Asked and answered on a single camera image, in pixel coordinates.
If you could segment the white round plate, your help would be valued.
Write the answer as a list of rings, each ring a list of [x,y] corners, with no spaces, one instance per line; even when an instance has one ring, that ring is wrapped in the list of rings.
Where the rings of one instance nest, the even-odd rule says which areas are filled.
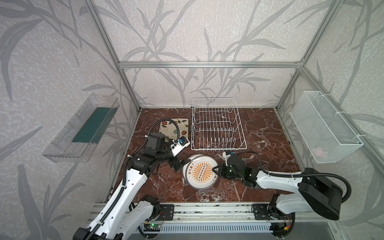
[[[207,188],[211,177],[210,164],[205,160],[205,155],[195,154],[189,157],[191,162],[186,164],[188,171],[183,174],[185,182],[192,188],[202,190]]]
[[[218,180],[213,168],[217,161],[207,155],[195,154],[188,158],[189,163],[183,166],[184,181],[193,189],[204,190],[212,187]]]

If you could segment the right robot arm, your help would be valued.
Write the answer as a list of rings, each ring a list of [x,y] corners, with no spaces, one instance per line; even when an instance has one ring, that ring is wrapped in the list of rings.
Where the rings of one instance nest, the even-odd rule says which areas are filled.
[[[268,205],[274,218],[295,213],[313,212],[337,221],[341,204],[351,195],[349,182],[341,176],[319,173],[313,168],[303,172],[279,173],[262,166],[250,168],[239,154],[224,153],[225,162],[213,167],[213,172],[230,181],[240,181],[249,189],[280,190],[286,194],[275,194]]]

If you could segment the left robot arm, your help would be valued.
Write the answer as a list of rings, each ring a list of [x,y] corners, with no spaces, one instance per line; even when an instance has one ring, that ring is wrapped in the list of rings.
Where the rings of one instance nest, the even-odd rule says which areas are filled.
[[[127,162],[119,190],[87,228],[75,232],[75,240],[126,240],[144,221],[159,215],[160,203],[155,197],[143,197],[136,207],[132,202],[160,164],[169,163],[176,171],[185,165],[177,155],[191,142],[184,136],[165,142],[165,137],[162,133],[147,136],[143,152],[133,154]]]

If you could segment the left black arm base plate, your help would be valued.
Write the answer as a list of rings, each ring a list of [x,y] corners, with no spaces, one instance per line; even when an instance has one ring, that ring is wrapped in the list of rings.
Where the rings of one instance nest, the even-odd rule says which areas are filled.
[[[175,213],[175,205],[159,204],[154,206],[151,220],[153,221],[172,221]]]

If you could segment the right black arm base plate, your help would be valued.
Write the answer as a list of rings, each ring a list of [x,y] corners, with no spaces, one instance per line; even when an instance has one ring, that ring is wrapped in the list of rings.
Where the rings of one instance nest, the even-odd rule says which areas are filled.
[[[295,214],[284,214],[276,207],[270,207],[269,204],[252,204],[251,211],[254,214],[255,220],[294,220]]]

